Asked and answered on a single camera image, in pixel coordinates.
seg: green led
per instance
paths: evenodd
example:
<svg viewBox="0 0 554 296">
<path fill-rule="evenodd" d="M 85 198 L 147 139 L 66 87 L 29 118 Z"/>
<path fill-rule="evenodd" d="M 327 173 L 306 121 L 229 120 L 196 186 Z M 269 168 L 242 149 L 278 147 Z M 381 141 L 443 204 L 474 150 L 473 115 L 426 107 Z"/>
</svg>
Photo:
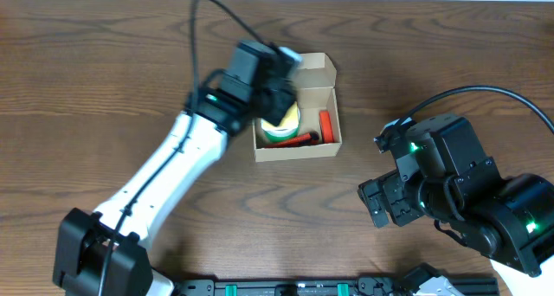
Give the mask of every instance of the green led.
<svg viewBox="0 0 554 296">
<path fill-rule="evenodd" d="M 535 222 L 531 222 L 527 224 L 527 232 L 531 233 L 538 229 L 538 225 Z"/>
<path fill-rule="evenodd" d="M 421 148 L 418 147 L 418 146 L 417 146 L 416 144 L 414 144 L 414 143 L 410 143 L 410 144 L 409 144 L 409 149 L 410 149 L 412 152 L 414 152 L 414 151 L 420 150 Z"/>
</svg>

